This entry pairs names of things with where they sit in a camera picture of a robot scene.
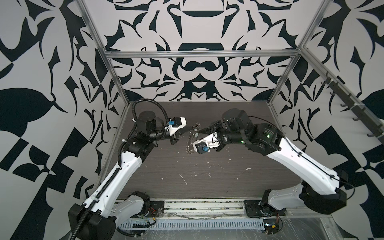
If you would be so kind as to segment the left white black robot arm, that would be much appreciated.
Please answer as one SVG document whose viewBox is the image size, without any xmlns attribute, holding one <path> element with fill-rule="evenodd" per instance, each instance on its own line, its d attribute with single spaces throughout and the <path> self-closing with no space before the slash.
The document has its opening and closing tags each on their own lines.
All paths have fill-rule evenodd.
<svg viewBox="0 0 384 240">
<path fill-rule="evenodd" d="M 163 123 L 152 111 L 140 113 L 132 135 L 122 141 L 118 162 L 106 179 L 81 205 L 70 208 L 72 240 L 110 240 L 123 222 L 146 214 L 150 197 L 144 193 L 136 191 L 127 200 L 115 202 L 157 141 L 169 139 L 174 145 L 181 134 L 189 131 L 184 117 L 166 118 L 166 121 Z"/>
</svg>

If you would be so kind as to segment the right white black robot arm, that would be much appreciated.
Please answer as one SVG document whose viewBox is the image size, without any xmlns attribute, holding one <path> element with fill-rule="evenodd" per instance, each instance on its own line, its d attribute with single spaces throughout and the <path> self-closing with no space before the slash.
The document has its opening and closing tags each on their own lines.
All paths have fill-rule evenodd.
<svg viewBox="0 0 384 240">
<path fill-rule="evenodd" d="M 205 154 L 221 151 L 227 145 L 243 145 L 249 151 L 268 157 L 296 174 L 301 182 L 281 190 L 266 190 L 257 204 L 249 206 L 251 218 L 276 216 L 286 208 L 306 207 L 330 215 L 347 206 L 342 187 L 348 175 L 320 164 L 296 147 L 274 124 L 254 124 L 248 114 L 230 109 L 222 119 L 200 131 L 206 137 L 192 143 L 193 150 Z"/>
</svg>

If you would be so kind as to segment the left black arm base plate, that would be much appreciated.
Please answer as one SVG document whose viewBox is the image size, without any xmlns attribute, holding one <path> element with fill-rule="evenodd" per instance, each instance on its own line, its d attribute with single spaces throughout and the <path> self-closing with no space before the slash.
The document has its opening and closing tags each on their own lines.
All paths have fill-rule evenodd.
<svg viewBox="0 0 384 240">
<path fill-rule="evenodd" d="M 157 218 L 164 214 L 165 202 L 150 200 L 148 206 L 146 206 L 145 216 L 147 218 Z"/>
</svg>

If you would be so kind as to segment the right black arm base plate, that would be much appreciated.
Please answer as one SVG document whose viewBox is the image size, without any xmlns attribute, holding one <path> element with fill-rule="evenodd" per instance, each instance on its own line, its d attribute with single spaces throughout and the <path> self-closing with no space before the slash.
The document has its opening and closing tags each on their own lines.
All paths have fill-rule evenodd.
<svg viewBox="0 0 384 240">
<path fill-rule="evenodd" d="M 286 215 L 286 209 L 276 210 L 261 200 L 245 200 L 244 206 L 246 215 L 249 218 L 267 218 Z"/>
</svg>

